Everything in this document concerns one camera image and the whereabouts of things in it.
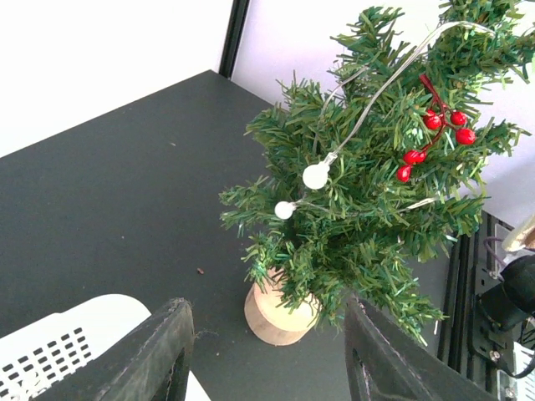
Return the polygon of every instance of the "black frame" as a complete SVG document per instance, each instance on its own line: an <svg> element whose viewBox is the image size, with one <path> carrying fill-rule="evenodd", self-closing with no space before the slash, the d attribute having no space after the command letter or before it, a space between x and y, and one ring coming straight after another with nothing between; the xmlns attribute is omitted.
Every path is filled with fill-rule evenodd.
<svg viewBox="0 0 535 401"><path fill-rule="evenodd" d="M223 47L223 55L219 65L219 74L231 78L236 65L237 52L242 39L243 26L247 18L249 0L234 0L231 16L228 21L227 38Z"/></svg>

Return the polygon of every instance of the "black tabletop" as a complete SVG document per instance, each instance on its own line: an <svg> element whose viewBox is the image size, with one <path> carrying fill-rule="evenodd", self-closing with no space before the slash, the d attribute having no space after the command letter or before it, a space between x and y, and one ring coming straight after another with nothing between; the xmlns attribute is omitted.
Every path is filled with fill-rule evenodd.
<svg viewBox="0 0 535 401"><path fill-rule="evenodd" d="M0 159L0 337L107 293L151 311L184 297L214 401L349 399L342 333L275 348L243 316L245 244L218 193L263 173L243 132L266 107L206 72ZM447 259L415 268L441 305Z"/></svg>

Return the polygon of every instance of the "white panel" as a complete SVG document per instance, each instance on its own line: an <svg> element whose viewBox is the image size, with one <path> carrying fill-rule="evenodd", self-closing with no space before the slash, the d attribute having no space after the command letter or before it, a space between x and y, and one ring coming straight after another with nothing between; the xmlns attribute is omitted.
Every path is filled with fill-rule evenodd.
<svg viewBox="0 0 535 401"><path fill-rule="evenodd" d="M334 88L334 77L327 73L342 47L331 36L347 33L346 23L354 23L359 13L372 5L402 7L405 16L396 23L405 41L419 44L438 24L442 0L251 0L237 65L232 80L270 103L281 101L276 79L289 83L295 70L298 79L313 79L325 90ZM535 4L522 4L526 13L517 33L535 20ZM493 106L481 107L482 122L491 116L507 118L535 134L532 99L535 84L516 79L503 90L501 85L481 94ZM535 138L522 138L512 158L495 156L484 171L488 191L494 198L487 210L509 224L535 211Z"/></svg>
<svg viewBox="0 0 535 401"><path fill-rule="evenodd" d="M232 0L0 2L0 156L208 69Z"/></svg>

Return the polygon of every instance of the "artificial christmas tree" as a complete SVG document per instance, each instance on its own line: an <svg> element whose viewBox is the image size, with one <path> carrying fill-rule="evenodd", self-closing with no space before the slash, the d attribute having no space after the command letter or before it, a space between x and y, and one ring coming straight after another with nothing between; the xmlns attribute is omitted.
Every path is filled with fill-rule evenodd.
<svg viewBox="0 0 535 401"><path fill-rule="evenodd" d="M454 234L477 229L484 195L461 198L459 188L482 188L487 156L511 153L525 134L507 121L476 128L480 90L510 83L509 72L527 80L535 33L512 34L519 3L450 0L436 42L408 51L392 45L400 10L369 8L335 38L348 50L333 71L343 96L306 80L283 86L286 104L247 127L269 177L221 195L232 206L226 227L263 226L244 257L255 285L274 269L289 311L312 295L330 322L356 291L423 341L421 325L443 316L417 293L406 260L447 252Z"/></svg>

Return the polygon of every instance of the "wooden tree base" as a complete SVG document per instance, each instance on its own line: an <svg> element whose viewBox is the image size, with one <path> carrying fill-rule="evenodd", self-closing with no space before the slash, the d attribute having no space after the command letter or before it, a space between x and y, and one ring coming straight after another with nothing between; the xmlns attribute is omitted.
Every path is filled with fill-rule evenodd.
<svg viewBox="0 0 535 401"><path fill-rule="evenodd" d="M313 327L318 313L313 297L309 297L299 308L288 313L281 303L278 286L265 283L266 292L253 284L245 300L247 324L258 338L271 345L290 345L299 341Z"/></svg>

